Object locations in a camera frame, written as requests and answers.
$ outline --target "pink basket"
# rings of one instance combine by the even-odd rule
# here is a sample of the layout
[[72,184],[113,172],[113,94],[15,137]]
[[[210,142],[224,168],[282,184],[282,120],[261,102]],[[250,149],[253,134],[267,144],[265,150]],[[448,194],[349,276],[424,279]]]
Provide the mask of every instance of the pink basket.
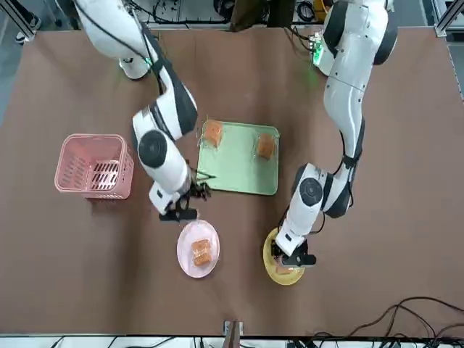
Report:
[[72,134],[61,148],[55,186],[64,194],[126,199],[132,173],[133,160],[121,136]]

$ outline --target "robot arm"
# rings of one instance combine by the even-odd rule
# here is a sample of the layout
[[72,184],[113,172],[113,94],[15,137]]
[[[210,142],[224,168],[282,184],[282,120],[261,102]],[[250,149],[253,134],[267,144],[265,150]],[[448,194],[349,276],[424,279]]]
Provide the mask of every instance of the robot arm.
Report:
[[[206,199],[207,186],[192,181],[191,170],[174,144],[194,129],[197,111],[193,96],[164,57],[156,38],[129,15],[121,0],[75,0],[75,5],[92,44],[102,54],[118,59],[129,78],[142,78],[150,69],[157,76],[160,96],[133,118],[138,157],[154,180],[149,198],[160,218],[195,219],[196,210],[189,209],[189,198]],[[187,201],[185,208],[180,199]]]
[[307,235],[320,211],[343,216],[352,204],[352,185],[363,152],[362,101],[373,65],[386,61],[397,39],[389,25],[385,0],[336,2],[325,21],[324,40],[334,55],[324,106],[336,123],[344,153],[335,173],[306,164],[297,171],[285,220],[275,239],[285,266],[314,265],[307,255]]

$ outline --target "green plastic tray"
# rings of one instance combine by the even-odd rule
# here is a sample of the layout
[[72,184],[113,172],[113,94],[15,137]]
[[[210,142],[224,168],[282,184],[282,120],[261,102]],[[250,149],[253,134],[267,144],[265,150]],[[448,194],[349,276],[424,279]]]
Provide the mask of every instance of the green plastic tray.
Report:
[[[275,151],[269,160],[256,155],[262,133],[275,137]],[[274,127],[223,122],[223,138],[217,149],[207,141],[200,142],[198,170],[216,177],[207,180],[212,189],[273,195],[278,181],[278,138]]]

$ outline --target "brown table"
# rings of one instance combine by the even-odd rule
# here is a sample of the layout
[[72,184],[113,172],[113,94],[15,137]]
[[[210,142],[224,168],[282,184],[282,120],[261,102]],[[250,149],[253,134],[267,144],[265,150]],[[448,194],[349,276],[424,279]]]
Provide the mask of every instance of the brown table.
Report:
[[[137,161],[124,202],[59,194],[53,179],[65,137],[130,139],[131,118],[157,84],[128,80],[84,32],[39,33],[24,49],[0,128],[1,332],[218,335],[224,320],[238,319],[248,335],[342,336],[408,296],[464,307],[464,107],[446,43],[432,28],[402,28],[391,59],[374,70],[355,205],[310,238],[318,264],[291,287],[268,278],[262,245],[297,168],[309,161],[334,170],[340,160],[325,78],[281,29],[166,31],[160,42],[195,95],[198,126],[212,117],[279,129],[278,193],[215,192],[196,203],[221,242],[203,280],[179,268],[182,225],[158,221],[152,181]],[[197,161],[194,132],[178,146]],[[410,306],[437,328],[463,321],[439,305]],[[359,335],[381,336],[386,324]],[[426,335],[406,312],[398,331]]]

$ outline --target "bread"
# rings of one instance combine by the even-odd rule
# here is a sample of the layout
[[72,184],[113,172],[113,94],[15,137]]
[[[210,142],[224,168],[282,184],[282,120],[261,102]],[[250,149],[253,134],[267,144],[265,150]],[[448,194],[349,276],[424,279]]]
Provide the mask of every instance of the bread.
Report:
[[211,145],[218,148],[223,140],[223,123],[214,120],[208,120],[204,127],[204,139]]
[[211,243],[208,239],[194,241],[191,248],[194,251],[195,266],[204,266],[211,262]]
[[269,160],[274,153],[275,141],[270,134],[263,133],[258,138],[257,155]]

